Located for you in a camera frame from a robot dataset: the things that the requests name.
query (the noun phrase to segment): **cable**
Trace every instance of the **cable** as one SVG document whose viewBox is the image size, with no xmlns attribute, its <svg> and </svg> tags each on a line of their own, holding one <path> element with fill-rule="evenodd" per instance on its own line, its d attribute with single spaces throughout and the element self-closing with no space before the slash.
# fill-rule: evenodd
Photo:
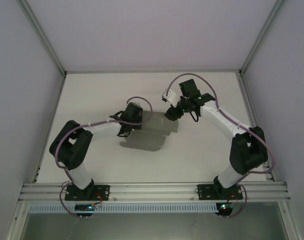
<svg viewBox="0 0 304 240">
<path fill-rule="evenodd" d="M 61 191 L 60 191 L 59 196 L 58 196 L 59 201 L 60 201 L 62 207 L 67 211 L 67 213 L 69 213 L 69 214 L 72 215 L 73 217 L 76 217 L 76 218 L 79 218 L 79 219 L 88 219 L 87 216 L 82 216 L 82 215 L 80 216 L 80 215 L 77 215 L 76 213 L 70 211 L 70 210 L 68 209 L 68 207 L 64 204 L 63 199 L 62 199 L 63 191 L 64 191 L 65 188 L 67 188 L 68 186 L 71 186 L 71 185 L 73 184 L 73 182 L 68 182 L 68 183 L 65 184 L 65 185 L 64 185 L 64 183 L 61 185 L 62 188 L 61 188 Z M 103 198 L 102 198 L 102 195 L 101 195 L 99 192 L 96 192 L 95 194 L 98 195 L 98 196 L 100 197 L 100 201 L 98 201 L 98 202 L 96 202 L 96 203 L 93 203 L 93 204 L 91 204 L 91 205 L 92 205 L 92 206 L 96 206 L 97 204 L 100 204 L 99 208 L 101 208 L 101 207 L 102 207 L 102 199 L 103 199 Z"/>
<path fill-rule="evenodd" d="M 200 75 L 197 75 L 195 73 L 183 73 L 183 74 L 180 74 L 179 76 L 177 76 L 176 78 L 174 78 L 172 80 L 172 82 L 169 84 L 168 88 L 167 88 L 167 91 L 166 91 L 166 95 L 168 95 L 169 91 L 170 91 L 170 88 L 171 86 L 173 85 L 173 83 L 179 79 L 180 77 L 183 77 L 183 76 L 187 76 L 187 75 L 191 75 L 191 76 L 195 76 L 199 79 L 201 79 L 203 82 L 205 82 L 208 87 L 212 90 L 213 94 L 214 94 L 214 98 L 215 98 L 215 105 L 216 105 L 216 108 L 218 109 L 218 111 L 223 115 L 223 117 L 225 117 L 229 122 L 231 122 L 232 124 L 240 127 L 242 130 L 246 131 L 247 133 L 249 133 L 250 135 L 252 135 L 253 137 L 255 137 L 267 150 L 268 152 L 270 153 L 270 156 L 271 156 L 271 163 L 270 163 L 270 168 L 266 171 L 249 171 L 247 172 L 244 176 L 246 177 L 248 174 L 270 174 L 275 166 L 276 166 L 276 163 L 275 163 L 275 157 L 274 157 L 274 154 L 271 150 L 271 148 L 266 144 L 265 141 L 263 141 L 262 138 L 260 138 L 258 135 L 256 135 L 254 132 L 252 132 L 250 129 L 247 129 L 246 127 L 242 126 L 242 125 L 239 125 L 237 122 L 235 122 L 233 119 L 231 119 L 228 115 L 226 115 L 221 109 L 220 109 L 220 105 L 219 105 L 219 101 L 218 101 L 218 96 L 217 96 L 217 93 L 216 91 L 214 90 L 214 88 L 211 86 L 211 84 L 205 80 L 203 77 L 201 77 Z"/>
<path fill-rule="evenodd" d="M 63 189 L 63 185 L 64 185 L 64 184 L 67 184 L 67 183 L 70 183 L 70 181 L 65 181 L 65 182 L 63 182 L 63 183 L 61 184 L 61 189 Z"/>
<path fill-rule="evenodd" d="M 238 197 L 237 197 L 237 195 L 235 195 L 234 193 L 231 193 L 231 194 L 230 194 L 230 196 L 228 197 L 228 200 L 226 201 L 225 204 L 228 204 L 228 203 L 229 203 L 229 201 L 231 200 L 231 197 L 232 197 L 232 196 L 234 196 L 234 198 L 236 199 L 236 203 L 234 204 L 234 207 L 235 207 L 236 205 L 238 205 Z"/>
<path fill-rule="evenodd" d="M 244 195 L 245 195 L 245 198 L 244 198 L 244 203 L 243 203 L 243 206 L 235 213 L 235 214 L 232 214 L 230 216 L 226 216 L 225 218 L 227 219 L 230 219 L 230 218 L 234 218 L 236 216 L 239 216 L 243 210 L 246 208 L 246 205 L 247 205 L 247 202 L 248 202 L 248 193 L 247 193 L 247 190 L 246 188 L 242 185 L 242 184 L 238 184 L 244 191 Z"/>
<path fill-rule="evenodd" d="M 58 199 L 60 200 L 60 203 L 62 205 L 62 207 L 65 209 L 65 211 L 67 211 L 70 215 L 72 215 L 73 217 L 76 217 L 76 218 L 79 218 L 79 219 L 82 219 L 82 218 L 85 218 L 85 217 L 82 217 L 82 216 L 78 216 L 76 213 L 74 212 L 71 212 L 68 207 L 64 204 L 63 200 L 62 200 L 62 193 L 64 191 L 64 189 L 70 185 L 72 185 L 73 183 L 72 182 L 68 182 L 67 184 L 63 185 L 59 195 L 58 195 Z"/>
<path fill-rule="evenodd" d="M 194 122 L 197 123 L 197 122 L 199 121 L 199 116 L 198 116 L 198 114 L 195 114 L 195 115 L 196 115 L 196 118 L 193 116 L 192 112 L 190 112 L 190 115 L 191 115 L 192 119 L 194 120 Z"/>
<path fill-rule="evenodd" d="M 131 98 L 129 98 L 126 103 L 128 104 L 130 100 L 132 99 L 142 99 L 144 101 L 147 102 L 147 104 L 149 105 L 150 107 L 150 115 L 148 116 L 148 118 L 143 121 L 143 122 L 139 122 L 139 123 L 132 123 L 132 122 L 127 122 L 127 121 L 122 121 L 122 120 L 110 120 L 110 121 L 100 121 L 100 122 L 95 122 L 95 123 L 91 123 L 91 124 L 84 124 L 84 125 L 80 125 L 80 126 L 77 126 L 75 128 L 73 128 L 72 130 L 70 130 L 66 135 L 64 135 L 64 137 L 61 139 L 61 141 L 58 143 L 57 145 L 57 148 L 55 150 L 55 155 L 54 155 L 54 158 L 55 158 L 55 164 L 58 168 L 60 169 L 64 169 L 66 175 L 68 176 L 68 178 L 70 179 L 71 182 L 73 182 L 73 179 L 71 177 L 71 175 L 69 174 L 69 171 L 68 169 L 65 167 L 65 166 L 61 166 L 59 164 L 59 157 L 58 157 L 58 154 L 59 154 L 59 150 L 63 144 L 63 142 L 72 134 L 74 133 L 76 130 L 79 130 L 79 129 L 82 129 L 82 128 L 87 128 L 87 127 L 96 127 L 96 126 L 99 126 L 99 125 L 102 125 L 102 124 L 107 124 L 107 123 L 120 123 L 120 124 L 128 124 L 128 125 L 132 125 L 132 126 L 139 126 L 139 125 L 143 125 L 145 124 L 146 122 L 148 122 L 151 117 L 152 117 L 152 114 L 153 114 L 153 108 L 152 108 L 152 105 L 151 103 L 146 100 L 144 97 L 141 97 L 141 96 L 133 96 Z"/>
</svg>

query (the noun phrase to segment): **white wall panel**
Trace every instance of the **white wall panel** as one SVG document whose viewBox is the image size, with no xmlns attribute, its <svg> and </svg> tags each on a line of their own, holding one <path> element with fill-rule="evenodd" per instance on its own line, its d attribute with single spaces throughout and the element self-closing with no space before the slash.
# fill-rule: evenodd
<svg viewBox="0 0 304 240">
<path fill-rule="evenodd" d="M 304 226 L 304 0 L 285 4 L 245 78 Z"/>
<path fill-rule="evenodd" d="M 28 0 L 68 71 L 239 69 L 275 0 Z"/>
<path fill-rule="evenodd" d="M 0 0 L 0 240 L 34 175 L 61 79 L 16 1 Z"/>
</svg>

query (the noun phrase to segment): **white robotic arm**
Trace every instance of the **white robotic arm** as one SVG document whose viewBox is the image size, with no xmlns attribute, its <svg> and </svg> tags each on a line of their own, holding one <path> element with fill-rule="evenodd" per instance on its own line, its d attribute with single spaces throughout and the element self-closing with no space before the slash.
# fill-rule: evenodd
<svg viewBox="0 0 304 240">
<path fill-rule="evenodd" d="M 127 137 L 132 129 L 141 129 L 142 113 L 143 109 L 138 104 L 130 102 L 125 111 L 119 111 L 105 122 L 80 126 L 70 120 L 57 135 L 49 151 L 55 157 L 60 144 L 57 160 L 62 165 L 58 167 L 63 168 L 73 184 L 84 191 L 94 184 L 83 164 L 90 143 L 108 137 Z"/>
<path fill-rule="evenodd" d="M 229 165 L 213 180 L 217 195 L 222 196 L 227 189 L 238 183 L 248 171 L 268 160 L 267 149 L 239 126 L 250 129 L 264 140 L 263 130 L 258 126 L 250 128 L 223 108 L 218 109 L 215 98 L 208 93 L 202 95 L 193 79 L 182 82 L 179 86 L 182 96 L 178 96 L 171 89 L 165 90 L 162 95 L 165 102 L 171 103 L 165 116 L 172 121 L 181 118 L 185 113 L 190 113 L 195 122 L 199 121 L 199 117 L 206 118 L 231 141 Z M 220 111 L 239 125 L 231 123 Z"/>
<path fill-rule="evenodd" d="M 226 112 L 222 107 L 220 110 L 223 111 L 226 115 L 228 115 L 232 120 L 239 123 L 240 125 L 244 126 L 245 128 L 250 128 L 246 124 L 238 121 L 228 112 Z M 201 106 L 200 110 L 201 117 L 206 118 L 210 121 L 214 126 L 217 127 L 223 133 L 230 142 L 232 142 L 233 138 L 239 134 L 245 134 L 246 131 L 239 128 L 238 126 L 232 124 L 229 120 L 227 120 L 218 110 L 216 103 L 214 100 L 206 102 L 203 106 Z M 229 187 L 233 186 L 243 177 L 242 174 L 235 171 L 232 167 L 231 163 L 228 164 L 224 172 L 222 172 L 218 176 L 218 181 L 222 185 L 224 189 L 228 189 Z"/>
</svg>

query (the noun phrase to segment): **purple cable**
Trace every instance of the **purple cable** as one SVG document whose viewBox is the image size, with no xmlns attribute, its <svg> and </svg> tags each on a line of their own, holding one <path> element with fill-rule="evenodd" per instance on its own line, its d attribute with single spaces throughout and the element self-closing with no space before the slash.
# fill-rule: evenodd
<svg viewBox="0 0 304 240">
<path fill-rule="evenodd" d="M 171 86 L 173 85 L 173 83 L 180 77 L 183 77 L 183 76 L 186 76 L 186 75 L 191 75 L 191 76 L 195 76 L 199 79 L 201 79 L 203 82 L 205 82 L 209 88 L 212 90 L 213 94 L 214 94 L 214 98 L 215 98 L 215 105 L 216 105 L 216 108 L 218 109 L 218 111 L 223 115 L 223 117 L 225 117 L 229 122 L 231 122 L 232 124 L 234 124 L 235 126 L 239 126 L 239 124 L 237 122 L 235 122 L 233 119 L 231 119 L 229 116 L 227 116 L 221 109 L 220 109 L 220 106 L 219 106 L 219 101 L 218 101 L 218 96 L 217 96 L 217 93 L 216 91 L 214 90 L 214 88 L 211 86 L 211 84 L 205 80 L 203 77 L 201 77 L 200 75 L 197 75 L 195 73 L 183 73 L 183 74 L 180 74 L 179 76 L 177 76 L 176 78 L 174 78 L 172 80 L 172 82 L 169 84 L 168 88 L 167 88 L 167 91 L 166 91 L 166 95 L 168 95 L 169 91 L 170 91 L 170 88 Z M 246 127 L 240 125 L 239 126 L 242 130 L 246 131 L 247 133 L 251 134 L 253 137 L 255 137 L 267 150 L 268 152 L 270 153 L 270 156 L 271 156 L 271 164 L 270 164 L 270 168 L 266 171 L 249 171 L 247 172 L 247 174 L 245 176 L 247 176 L 248 174 L 269 174 L 271 173 L 274 168 L 275 168 L 275 157 L 274 157 L 274 154 L 271 150 L 271 148 L 266 144 L 265 141 L 263 141 L 262 138 L 260 138 L 258 135 L 256 135 L 254 132 L 252 132 L 251 130 L 247 129 Z"/>
<path fill-rule="evenodd" d="M 72 185 L 72 182 L 68 182 L 67 184 L 63 185 L 62 188 L 61 188 L 61 191 L 60 191 L 60 194 L 58 195 L 58 198 L 60 200 L 60 203 L 62 205 L 62 207 L 65 209 L 65 211 L 67 211 L 69 214 L 71 214 L 72 216 L 76 217 L 76 218 L 82 218 L 82 216 L 78 216 L 76 213 L 74 212 L 71 212 L 68 207 L 64 204 L 63 200 L 62 200 L 62 193 L 64 191 L 64 189 L 67 187 L 67 186 L 70 186 Z"/>
</svg>

